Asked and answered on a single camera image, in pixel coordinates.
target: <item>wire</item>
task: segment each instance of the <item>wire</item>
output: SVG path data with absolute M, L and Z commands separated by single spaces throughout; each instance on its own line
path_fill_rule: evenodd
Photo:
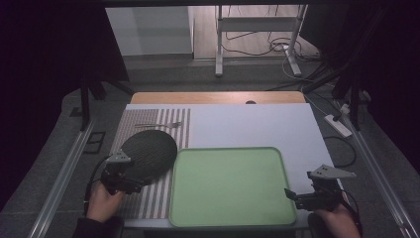
M 303 94 L 303 92 L 302 92 L 302 95 L 316 108 L 316 109 L 318 109 L 318 111 L 320 111 L 320 112 L 322 112 L 324 115 L 326 115 L 326 116 L 328 116 L 328 114 L 327 113 L 325 113 L 323 110 L 321 110 L 317 105 L 315 105 L 315 103 L 311 100 L 311 99 L 309 99 L 309 97 L 307 97 L 305 94 Z
M 270 7 L 270 5 L 268 5 L 268 11 L 265 13 L 265 15 L 264 15 L 265 17 L 269 16 L 269 7 Z
M 307 76 L 307 79 L 314 79 L 321 76 L 326 70 L 328 70 L 327 62 L 322 61 L 322 63 L 309 76 Z
M 282 85 L 282 86 L 270 88 L 270 89 L 267 89 L 266 91 L 276 91 L 278 89 L 281 89 L 281 88 L 284 88 L 284 87 L 288 87 L 288 86 L 293 86 L 293 85 L 296 85 L 298 83 L 300 83 L 300 82 L 293 82 L 293 83 L 290 83 L 290 84 L 286 84 L 286 85 Z
M 223 44 L 222 44 L 222 48 L 223 48 L 225 51 L 227 51 L 227 52 L 241 53 L 241 54 L 248 55 L 248 56 L 253 56 L 253 57 L 260 57 L 260 56 L 266 55 L 266 54 L 268 54 L 268 53 L 270 53 L 270 52 L 272 52 L 272 51 L 275 51 L 275 52 L 281 52 L 281 51 L 283 51 L 283 50 L 277 51 L 277 50 L 275 49 L 275 47 L 274 47 L 274 48 L 270 48 L 270 49 L 269 49 L 269 51 L 268 51 L 268 52 L 265 52 L 265 53 L 261 53 L 261 54 L 251 54 L 251 53 L 246 53 L 246 52 L 241 52 L 241 51 L 228 50 L 228 49 L 226 49 L 226 48 L 225 48 L 225 46 L 223 46 Z
M 339 110 L 339 109 L 337 109 L 337 107 L 336 106 L 334 106 L 334 104 L 332 103 L 332 102 L 330 102 L 327 98 L 325 98 L 325 97 L 323 97 L 323 96 L 321 96 L 321 95 L 319 95 L 318 93 L 316 93 L 316 92 L 312 92 L 313 94 L 315 94 L 315 95 L 317 95 L 318 97 L 320 97 L 320 98 L 322 98 L 322 99 L 324 99 L 326 102 L 328 102 L 328 104 L 330 104 L 339 114 L 340 114 L 340 116 L 342 115 L 342 112 Z
M 355 204 L 355 207 L 356 207 L 356 213 L 359 214 L 359 206 L 358 206 L 358 203 L 356 202 L 356 200 L 352 196 L 352 194 L 349 193 L 348 191 L 344 190 L 344 189 L 342 189 L 342 192 L 344 192 L 346 195 L 348 195 L 352 199 L 352 201 L 353 201 L 353 203 Z
M 324 69 L 323 69 L 320 73 L 324 74 L 325 70 L 327 70 L 327 68 L 324 68 Z M 335 85 L 330 84 L 330 83 L 327 83 L 327 82 L 326 82 L 326 83 L 324 83 L 324 85 L 328 85 L 328 86 L 331 86 L 331 87 L 335 87 Z
M 98 171 L 98 169 L 102 165 L 102 163 L 104 163 L 104 161 L 106 161 L 108 158 L 110 158 L 110 157 L 108 156 L 108 157 L 105 157 L 102 160 L 100 160 L 98 162 L 98 164 L 96 164 L 95 168 L 93 169 L 92 175 L 90 176 L 89 183 L 87 184 L 86 191 L 84 193 L 84 201 L 83 201 L 84 202 L 84 212 L 83 212 L 84 216 L 86 216 L 87 209 L 89 207 L 90 191 L 92 190 L 92 185 L 95 181 L 98 180 L 98 179 L 94 179 L 95 175 L 96 175 L 96 172 Z
M 274 41 L 277 41 L 277 40 L 280 40 L 280 39 L 282 39 L 282 40 L 289 40 L 289 41 L 290 41 L 290 38 L 276 38 L 276 39 L 274 39 L 274 40 L 270 41 L 270 40 L 269 40 L 270 36 L 271 36 L 271 33 L 269 33 L 269 34 L 268 34 L 268 38 L 266 39 L 266 41 L 267 41 L 268 43 L 270 43 L 271 45 L 272 45 L 272 44 L 276 44 Z M 302 44 L 300 44 L 300 42 L 299 42 L 299 41 L 295 41 L 295 43 L 296 43 L 297 45 L 299 45 L 299 53 L 296 51 L 296 49 L 293 49 L 293 52 L 294 52 L 294 54 L 296 55 L 296 57 L 297 57 L 299 60 L 301 60 L 301 61 L 303 61 L 303 62 L 309 62 L 309 61 L 320 61 L 320 60 L 321 60 L 321 57 L 320 57 L 320 56 L 318 56 L 318 55 L 316 55 L 316 56 L 305 56 L 305 55 L 303 55 L 303 54 L 302 54 Z
M 245 33 L 245 34 L 242 34 L 240 36 L 237 36 L 237 37 L 228 38 L 228 32 L 225 32 L 225 37 L 226 37 L 227 40 L 231 41 L 231 40 L 235 40 L 237 38 L 245 37 L 247 35 L 254 34 L 254 33 L 257 33 L 257 32 L 249 32 L 249 33 Z
M 345 168 L 345 167 L 349 167 L 349 166 L 352 166 L 352 165 L 356 162 L 356 159 L 357 159 L 357 157 L 358 157 L 358 154 L 356 153 L 356 149 L 355 149 L 355 148 L 352 146 L 352 144 L 350 144 L 348 141 L 344 140 L 343 138 L 340 138 L 340 137 L 335 137 L 335 136 L 324 137 L 323 139 L 324 139 L 324 141 L 325 141 L 325 140 L 328 140 L 328 139 L 337 139 L 337 140 L 340 140 L 340 141 L 342 141 L 342 142 L 346 143 L 346 144 L 350 147 L 350 149 L 352 149 L 352 152 L 353 152 L 353 157 L 352 157 L 352 159 L 350 160 L 350 162 L 349 162 L 349 163 L 347 163 L 347 164 L 344 164 L 344 165 L 335 166 L 336 168 Z
M 282 62 L 282 64 L 281 64 L 281 67 L 283 68 L 283 72 L 284 72 L 284 74 L 286 74 L 286 76 L 288 76 L 288 77 L 290 77 L 290 78 L 297 79 L 297 80 L 301 80 L 301 81 L 310 81 L 310 82 L 312 82 L 312 80 L 310 80 L 310 79 L 308 79 L 308 78 L 295 77 L 295 76 L 292 76 L 292 75 L 288 74 L 288 73 L 286 72 L 286 70 L 284 69 L 284 63 L 286 62 L 286 60 L 287 60 L 287 58 L 284 58 L 284 59 L 283 59 L 283 62 Z
M 349 205 L 348 202 L 345 202 L 344 200 L 342 200 L 342 204 L 343 204 L 343 202 L 345 202 L 347 204 L 348 207 L 346 207 L 346 208 L 352 214 L 353 220 L 354 220 L 356 226 L 358 227 L 359 233 L 360 233 L 361 237 L 363 237 L 364 229 L 363 229 L 362 224 L 361 224 L 361 214 L 360 214 L 360 211 L 359 211 L 358 203 L 356 202 L 355 198 L 352 196 L 351 193 L 349 193 L 348 191 L 346 191 L 344 189 L 341 189 L 341 191 L 344 192 L 346 195 L 348 195 L 352 199 L 353 203 L 355 204 L 356 211 L 352 210 L 352 207 Z

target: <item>metal frame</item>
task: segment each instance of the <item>metal frame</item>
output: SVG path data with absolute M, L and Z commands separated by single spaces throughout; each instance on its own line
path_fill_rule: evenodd
M 299 66 L 294 55 L 294 45 L 303 21 L 306 5 L 300 5 L 297 16 L 294 17 L 229 17 L 223 18 L 222 5 L 219 5 L 217 19 L 217 49 L 216 49 L 216 76 L 223 75 L 223 32 L 291 32 L 289 46 L 284 46 L 287 60 L 294 76 L 301 76 Z
M 364 136 L 353 126 L 353 123 L 348 116 L 343 116 L 343 120 L 346 126 L 352 131 L 358 151 L 361 152 L 365 165 L 376 183 L 377 189 L 382 195 L 389 211 L 394 217 L 402 235 L 407 238 L 419 237 L 420 234 L 411 221 L 411 217 L 408 215 L 398 195 L 395 193 L 385 174 L 382 172 L 382 169 L 377 163 L 376 158 L 368 146 L 368 143 L 365 141 Z
M 86 125 L 85 130 L 79 132 L 28 237 L 40 238 L 46 236 L 50 224 L 53 221 L 56 209 L 64 195 L 95 122 L 96 118 L 91 118 Z

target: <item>aluminum rail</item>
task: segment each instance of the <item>aluminum rail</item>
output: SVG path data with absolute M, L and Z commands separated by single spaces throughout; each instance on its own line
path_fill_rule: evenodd
M 89 139 L 90 132 L 92 131 L 95 122 L 96 118 L 91 118 L 86 129 L 80 131 L 77 135 L 28 237 L 42 238 L 46 236 L 50 224 L 53 221 L 56 209 L 64 195 L 65 189 L 71 179 L 71 175 L 74 172 L 80 155 L 83 152 L 84 145 L 86 145 L 86 142 Z
M 362 158 L 365 161 L 367 169 L 369 170 L 374 182 L 376 183 L 376 186 L 381 193 L 383 200 L 388 206 L 389 211 L 394 217 L 402 235 L 406 238 L 419 238 L 419 233 L 417 232 L 416 227 L 414 227 L 414 224 L 411 221 L 407 210 L 404 208 L 404 205 L 402 204 L 398 195 L 395 193 L 385 174 L 382 172 L 382 169 L 377 163 L 373 152 L 364 139 L 364 136 L 360 131 L 356 130 L 348 116 L 343 116 L 342 118 L 345 122 L 345 125 L 352 131 L 356 141 L 356 146 L 362 153 Z

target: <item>white table surface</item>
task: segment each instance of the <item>white table surface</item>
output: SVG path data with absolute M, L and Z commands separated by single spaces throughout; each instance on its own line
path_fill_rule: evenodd
M 126 110 L 190 108 L 189 148 L 275 147 L 290 189 L 313 192 L 306 172 L 333 166 L 312 109 L 293 104 L 129 104 Z M 306 228 L 308 211 L 296 210 L 293 228 Z M 167 219 L 126 220 L 129 227 L 173 227 Z

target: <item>green tray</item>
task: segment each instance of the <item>green tray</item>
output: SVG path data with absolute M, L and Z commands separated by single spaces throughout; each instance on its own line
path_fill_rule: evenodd
M 295 208 L 276 148 L 183 149 L 174 165 L 174 226 L 289 225 Z

